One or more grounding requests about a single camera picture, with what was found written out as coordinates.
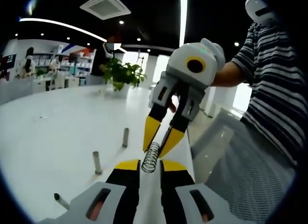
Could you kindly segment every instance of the striped shirt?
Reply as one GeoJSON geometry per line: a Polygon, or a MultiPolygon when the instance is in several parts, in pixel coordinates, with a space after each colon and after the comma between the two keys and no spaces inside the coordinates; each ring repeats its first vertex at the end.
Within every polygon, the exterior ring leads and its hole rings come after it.
{"type": "Polygon", "coordinates": [[[297,67],[294,49],[278,26],[253,23],[244,46],[232,59],[252,86],[241,121],[252,125],[296,161],[305,141],[307,82],[297,67]]]}

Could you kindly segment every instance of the metal spring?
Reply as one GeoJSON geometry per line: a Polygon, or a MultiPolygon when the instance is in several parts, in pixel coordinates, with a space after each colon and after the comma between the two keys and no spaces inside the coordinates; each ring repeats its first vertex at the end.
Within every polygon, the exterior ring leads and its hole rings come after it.
{"type": "Polygon", "coordinates": [[[146,155],[144,157],[141,168],[146,173],[152,173],[155,171],[158,153],[160,145],[156,142],[152,142],[148,148],[146,155]]]}

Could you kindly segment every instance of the air conditioner vent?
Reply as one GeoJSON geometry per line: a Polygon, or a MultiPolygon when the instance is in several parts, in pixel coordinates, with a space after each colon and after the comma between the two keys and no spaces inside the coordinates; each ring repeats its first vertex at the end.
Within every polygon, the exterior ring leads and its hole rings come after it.
{"type": "Polygon", "coordinates": [[[131,13],[120,0],[89,0],[80,8],[102,20],[131,13]]]}

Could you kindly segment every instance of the window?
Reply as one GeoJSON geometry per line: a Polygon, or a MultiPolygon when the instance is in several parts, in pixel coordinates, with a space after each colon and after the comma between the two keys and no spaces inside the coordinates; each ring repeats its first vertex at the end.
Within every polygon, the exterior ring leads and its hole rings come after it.
{"type": "Polygon", "coordinates": [[[166,70],[168,64],[169,56],[159,55],[156,62],[156,67],[154,70],[153,83],[157,83],[163,71],[166,70]]]}
{"type": "Polygon", "coordinates": [[[252,89],[245,83],[237,86],[233,107],[245,112],[248,109],[252,89]]]}
{"type": "Polygon", "coordinates": [[[148,62],[149,54],[148,53],[140,53],[138,58],[138,52],[126,52],[123,55],[122,63],[130,63],[130,64],[138,64],[143,69],[143,72],[145,72],[146,63],[148,62]]]}

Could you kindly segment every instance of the person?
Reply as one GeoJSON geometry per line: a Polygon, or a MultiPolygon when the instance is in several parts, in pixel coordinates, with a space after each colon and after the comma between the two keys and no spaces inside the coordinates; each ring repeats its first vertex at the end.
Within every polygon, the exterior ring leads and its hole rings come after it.
{"type": "Polygon", "coordinates": [[[0,84],[4,84],[4,83],[8,82],[6,80],[6,76],[7,76],[7,71],[6,70],[0,71],[0,84]]]}
{"type": "Polygon", "coordinates": [[[17,78],[30,78],[35,74],[35,62],[33,60],[33,47],[30,47],[26,51],[26,58],[21,61],[19,70],[17,72],[17,78]]]}
{"type": "Polygon", "coordinates": [[[96,51],[91,75],[99,77],[103,76],[104,65],[114,57],[114,52],[108,48],[106,43],[104,43],[103,48],[96,51]]]}
{"type": "MultiPolygon", "coordinates": [[[[252,94],[241,122],[296,164],[306,140],[307,82],[287,33],[273,19],[275,15],[256,17],[247,8],[250,1],[247,0],[246,9],[255,22],[248,29],[243,47],[215,75],[211,86],[234,87],[247,81],[252,94]]],[[[176,110],[173,104],[170,109],[176,110]]]]}
{"type": "Polygon", "coordinates": [[[59,55],[57,59],[53,59],[49,65],[49,71],[58,71],[61,67],[63,56],[59,55]]]}
{"type": "Polygon", "coordinates": [[[91,75],[86,77],[86,84],[103,84],[104,65],[114,57],[114,52],[107,47],[106,43],[103,44],[102,48],[97,49],[93,60],[91,75]]]}

